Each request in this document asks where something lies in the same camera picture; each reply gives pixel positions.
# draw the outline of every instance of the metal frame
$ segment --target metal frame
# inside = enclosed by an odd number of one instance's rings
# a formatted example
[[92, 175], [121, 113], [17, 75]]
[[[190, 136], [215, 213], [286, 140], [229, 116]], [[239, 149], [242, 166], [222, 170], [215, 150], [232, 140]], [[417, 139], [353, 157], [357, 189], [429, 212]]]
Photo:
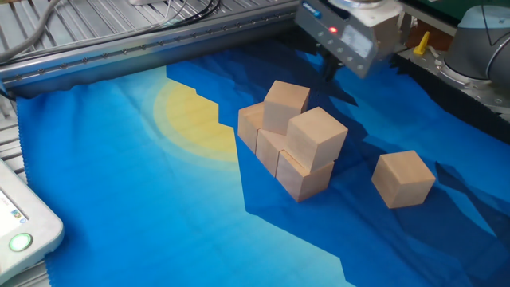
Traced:
[[[174, 25], [209, 13], [213, 13], [210, 18], [220, 18], [273, 4], [276, 4], [274, 0], [156, 0], [150, 5], [133, 6], [127, 0], [60, 0], [49, 15], [40, 40], [25, 51], [25, 55], [63, 47], [77, 49], [78, 45], [99, 44], [98, 40], [133, 36], [147, 28], [161, 29], [163, 23]], [[20, 44], [32, 34], [47, 8], [47, 0], [21, 0], [0, 5], [0, 52]]]
[[193, 38], [182, 40], [176, 46], [160, 50], [157, 53], [147, 53], [125, 61], [113, 61], [105, 65], [99, 64], [93, 68], [80, 69], [74, 73], [62, 73], [58, 77], [48, 77], [42, 81], [34, 81], [27, 85], [19, 85], [11, 89], [16, 95], [32, 97], [43, 92], [67, 90], [75, 85], [83, 85], [121, 77], [132, 73], [169, 65], [177, 61], [184, 61], [200, 57], [207, 53], [214, 53], [236, 45], [267, 38], [276, 33], [282, 33], [293, 27], [292, 16], [288, 21], [275, 22], [273, 25], [259, 26], [248, 33], [225, 33], [219, 37], [195, 41]]
[[51, 287], [46, 264], [41, 261], [31, 268], [23, 271], [2, 285], [2, 287]]
[[[0, 67], [0, 79], [7, 89], [15, 91], [21, 96], [36, 96], [41, 91], [27, 91], [22, 86], [43, 81], [53, 77], [60, 77], [85, 69], [96, 68], [127, 59], [160, 53], [168, 49], [176, 49], [183, 45], [197, 44], [202, 41], [228, 37], [221, 40], [220, 46], [224, 48], [235, 43], [241, 43], [233, 34], [251, 33], [257, 28], [273, 26], [281, 22], [287, 22], [284, 26], [289, 27], [296, 11], [296, 0], [282, 2], [266, 1], [264, 5], [251, 7], [238, 13], [227, 15], [215, 14], [210, 18], [195, 24], [177, 29], [164, 30], [155, 33], [130, 37], [123, 40], [112, 41], [101, 45], [75, 49], [68, 52], [57, 53], [32, 60], [24, 60]], [[281, 29], [267, 29], [267, 35], [280, 32]], [[203, 45], [201, 50], [196, 50], [195, 56], [210, 51], [210, 47]], [[171, 55], [174, 61], [183, 60], [179, 55]], [[166, 58], [160, 59], [161, 64], [168, 64]]]
[[446, 84], [458, 88], [466, 95], [478, 100], [493, 112], [510, 114], [510, 100], [506, 96], [506, 91], [494, 88], [491, 81], [475, 80], [454, 72], [444, 62], [445, 52], [437, 53], [437, 58], [430, 51], [426, 51], [423, 56], [417, 56], [410, 49], [399, 55], [431, 72]]
[[416, 18], [424, 21], [425, 23], [427, 23], [433, 27], [438, 28], [439, 30], [441, 30], [451, 36], [455, 36], [455, 33], [457, 32], [457, 27], [447, 24], [447, 23], [437, 19], [436, 17], [433, 17], [426, 13], [423, 13], [420, 10], [418, 10], [412, 6], [409, 6], [405, 3], [401, 3], [401, 4], [404, 7], [404, 11], [407, 14], [409, 14], [411, 16], [415, 16]]

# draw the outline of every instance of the metal grid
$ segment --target metal grid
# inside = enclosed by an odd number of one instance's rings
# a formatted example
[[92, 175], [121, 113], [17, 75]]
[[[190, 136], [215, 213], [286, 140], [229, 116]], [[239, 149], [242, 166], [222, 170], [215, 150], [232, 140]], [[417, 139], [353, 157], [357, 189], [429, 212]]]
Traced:
[[[139, 12], [139, 8], [146, 11], [144, 6], [131, 6], [128, 4], [128, 0], [65, 1], [71, 1], [72, 3], [75, 1], [83, 3], [90, 3], [91, 1], [110, 1], [115, 3], [124, 2], [128, 5], [128, 7], [135, 9], [136, 13]], [[202, 7], [204, 7], [206, 3], [209, 3], [209, 0], [188, 1], [189, 2], [187, 4], [192, 6], [197, 2], [200, 2]], [[55, 77], [70, 74], [71, 72], [82, 70], [91, 71], [92, 69], [96, 69], [98, 66], [111, 64], [117, 61], [122, 61], [122, 63], [127, 65], [127, 68], [115, 69], [115, 67], [110, 66], [113, 68], [113, 71], [108, 74], [103, 74], [104, 77], [110, 78], [122, 76], [127, 73], [125, 71], [132, 71], [131, 73], [140, 71], [140, 69], [137, 69], [135, 65], [143, 66], [145, 69], [155, 67], [158, 63], [159, 65], [167, 65], [175, 61], [181, 61], [185, 57], [207, 53], [208, 50], [212, 49], [211, 45], [216, 46], [216, 49], [220, 46], [226, 48], [231, 45], [235, 45], [235, 43], [247, 42], [249, 35], [262, 38], [264, 37], [264, 34], [269, 36], [279, 33], [290, 27], [298, 3], [299, 2], [297, 0], [221, 0], [221, 3], [220, 0], [212, 0], [209, 9], [204, 12], [207, 13], [208, 16], [191, 25], [160, 30], [154, 33], [142, 33], [134, 37], [128, 37], [120, 40], [118, 35], [115, 36], [115, 34], [113, 34], [113, 36], [106, 36], [106, 42], [103, 44], [91, 44], [86, 47], [83, 47], [82, 45], [78, 47], [73, 44], [67, 44], [66, 47], [61, 47], [65, 48], [66, 52], [54, 53], [52, 48], [43, 48], [42, 50], [34, 52], [37, 55], [26, 54], [26, 57], [24, 58], [14, 59], [9, 63], [0, 65], [0, 79], [5, 87], [12, 92], [17, 93], [19, 96], [31, 97], [36, 96], [43, 90], [48, 92], [48, 87], [60, 87], [61, 83], [56, 83], [55, 85], [42, 85], [35, 88], [31, 84], [38, 85], [37, 82], [39, 81], [50, 80]], [[189, 12], [190, 9], [188, 9], [187, 4], [184, 9]], [[14, 4], [6, 4], [6, 7], [11, 9], [13, 5]], [[146, 6], [146, 8], [152, 9], [154, 6], [155, 4], [152, 6]], [[109, 8], [108, 12], [111, 15], [118, 11], [113, 8]], [[97, 12], [94, 13], [99, 19], [101, 19], [101, 21], [103, 21], [103, 18]], [[52, 30], [50, 24], [48, 24], [46, 28], [48, 28], [48, 31]], [[218, 42], [213, 40], [220, 37], [223, 37], [223, 40]], [[200, 46], [197, 44], [200, 41], [209, 41], [209, 44]], [[182, 49], [183, 45], [188, 44], [192, 44], [194, 48], [190, 48], [189, 50]], [[167, 55], [165, 55], [161, 60], [157, 60], [156, 57], [150, 56], [153, 53], [160, 53], [163, 51], [165, 51]], [[153, 61], [150, 61], [150, 64], [147, 62], [137, 63], [137, 59], [141, 59], [141, 57], [145, 57], [148, 60]], [[84, 74], [76, 77], [71, 76], [71, 81], [66, 82], [72, 82], [73, 85], [90, 82], [83, 81], [83, 77], [91, 79], [90, 75]]]
[[51, 287], [46, 264], [43, 261], [37, 263], [8, 280], [2, 287]]
[[[25, 53], [110, 37], [140, 30], [170, 17], [181, 10], [186, 0], [169, 0], [133, 6], [127, 0], [61, 0], [49, 17], [41, 39]], [[226, 0], [213, 17], [253, 10], [278, 0]], [[208, 0], [188, 0], [175, 19], [183, 20], [204, 10]], [[35, 30], [47, 0], [22, 0], [0, 5], [0, 53], [22, 43]]]
[[26, 182], [18, 118], [9, 100], [0, 98], [0, 159]]

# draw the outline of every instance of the yellow part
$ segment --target yellow part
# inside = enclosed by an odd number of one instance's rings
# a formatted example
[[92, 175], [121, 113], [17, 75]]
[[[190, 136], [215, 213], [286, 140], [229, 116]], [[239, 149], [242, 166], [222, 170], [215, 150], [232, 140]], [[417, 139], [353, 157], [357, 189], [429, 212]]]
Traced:
[[154, 116], [173, 144], [209, 159], [237, 162], [233, 129], [218, 123], [218, 104], [193, 88], [171, 81], [156, 98]]
[[429, 37], [430, 37], [430, 32], [427, 31], [427, 33], [425, 33], [425, 35], [423, 35], [420, 45], [418, 47], [414, 48], [413, 53], [423, 56], [423, 54], [425, 53], [425, 50], [427, 49], [427, 44], [429, 43]]

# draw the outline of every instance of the cable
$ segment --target cable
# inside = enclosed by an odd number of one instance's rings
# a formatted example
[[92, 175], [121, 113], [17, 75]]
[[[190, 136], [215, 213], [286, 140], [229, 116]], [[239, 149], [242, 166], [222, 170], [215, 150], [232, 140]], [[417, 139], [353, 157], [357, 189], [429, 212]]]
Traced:
[[[49, 15], [53, 12], [53, 9], [55, 8], [55, 6], [57, 5], [57, 3], [59, 1], [60, 0], [51, 0], [51, 2], [49, 3], [49, 6], [46, 8], [45, 12], [43, 13], [43, 17], [41, 17], [41, 20], [39, 21], [39, 24], [38, 24], [37, 29], [36, 29], [36, 33], [34, 33], [32, 36], [30, 36], [28, 39], [26, 39], [20, 45], [14, 47], [12, 49], [9, 49], [9, 50], [5, 51], [4, 53], [1, 53], [0, 54], [0, 63], [2, 63], [4, 61], [8, 61], [12, 57], [15, 57], [19, 53], [25, 51], [26, 49], [28, 49], [31, 45], [33, 45], [33, 43], [35, 43], [39, 39], [39, 37], [41, 36], [42, 32], [44, 32], [45, 23], [48, 20]], [[213, 2], [213, 0], [210, 0], [209, 5], [203, 11], [201, 11], [199, 13], [196, 13], [195, 15], [193, 15], [193, 16], [191, 16], [189, 18], [185, 18], [185, 19], [183, 19], [181, 21], [178, 21], [178, 22], [173, 22], [172, 20], [175, 17], [177, 17], [182, 12], [184, 7], [188, 3], [188, 0], [184, 1], [182, 6], [179, 8], [179, 10], [176, 11], [174, 16], [172, 16], [171, 18], [168, 18], [168, 14], [169, 14], [169, 11], [170, 11], [170, 2], [168, 2], [168, 7], [167, 7], [167, 12], [165, 13], [165, 18], [161, 22], [159, 22], [157, 24], [147, 26], [147, 27], [145, 27], [143, 29], [132, 29], [132, 30], [129, 30], [129, 31], [125, 31], [125, 32], [119, 33], [119, 34], [114, 35], [114, 36], [98, 37], [98, 38], [94, 38], [94, 39], [88, 39], [88, 40], [83, 40], [83, 41], [79, 41], [79, 42], [73, 42], [73, 43], [69, 43], [69, 44], [66, 44], [66, 45], [60, 45], [58, 47], [51, 48], [51, 49], [45, 49], [45, 50], [42, 50], [42, 51], [35, 51], [35, 52], [32, 52], [32, 53], [26, 53], [26, 54], [24, 54], [24, 55], [22, 55], [21, 57], [18, 57], [18, 58], [34, 57], [34, 56], [38, 56], [38, 55], [41, 55], [41, 54], [48, 54], [48, 53], [59, 53], [59, 52], [64, 52], [64, 51], [67, 51], [67, 50], [70, 50], [70, 49], [83, 48], [83, 47], [86, 47], [86, 46], [89, 46], [89, 45], [99, 45], [99, 44], [103, 44], [103, 43], [108, 42], [108, 41], [117, 41], [117, 40], [124, 39], [126, 37], [133, 37], [133, 36], [136, 36], [136, 35], [140, 35], [142, 33], [151, 32], [151, 31], [154, 31], [156, 29], [165, 29], [165, 28], [169, 28], [169, 27], [176, 27], [176, 26], [181, 26], [181, 24], [187, 25], [187, 24], [189, 24], [189, 23], [191, 23], [193, 21], [197, 21], [197, 20], [205, 17], [206, 15], [209, 15], [212, 12], [212, 10], [209, 11], [208, 13], [205, 13], [205, 14], [202, 14], [202, 12], [204, 12], [205, 10], [210, 8], [210, 5], [211, 5], [212, 2]]]
[[19, 53], [28, 49], [33, 43], [35, 43], [45, 31], [46, 21], [48, 21], [49, 15], [53, 12], [53, 8], [58, 4], [60, 0], [51, 0], [46, 8], [45, 12], [41, 15], [39, 25], [33, 32], [32, 36], [28, 37], [21, 44], [8, 49], [4, 53], [0, 53], [0, 63], [9, 60], [11, 57], [18, 55]]

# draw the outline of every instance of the wooden block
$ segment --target wooden block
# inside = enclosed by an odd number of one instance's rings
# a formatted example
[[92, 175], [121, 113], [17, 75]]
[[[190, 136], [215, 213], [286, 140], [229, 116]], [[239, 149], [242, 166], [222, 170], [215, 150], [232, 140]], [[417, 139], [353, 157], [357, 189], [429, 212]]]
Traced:
[[257, 134], [259, 128], [262, 128], [264, 106], [264, 103], [259, 103], [239, 110], [237, 135], [253, 153], [257, 150]]
[[285, 136], [261, 128], [257, 136], [257, 158], [271, 175], [277, 175], [278, 155], [285, 147]]
[[372, 176], [389, 208], [422, 204], [435, 181], [415, 151], [381, 155]]
[[275, 81], [264, 99], [264, 129], [287, 133], [288, 120], [306, 111], [310, 88]]
[[297, 202], [301, 202], [328, 188], [334, 165], [331, 162], [309, 172], [283, 150], [278, 159], [277, 179]]
[[288, 122], [285, 150], [307, 171], [338, 159], [347, 128], [322, 108], [314, 108]]

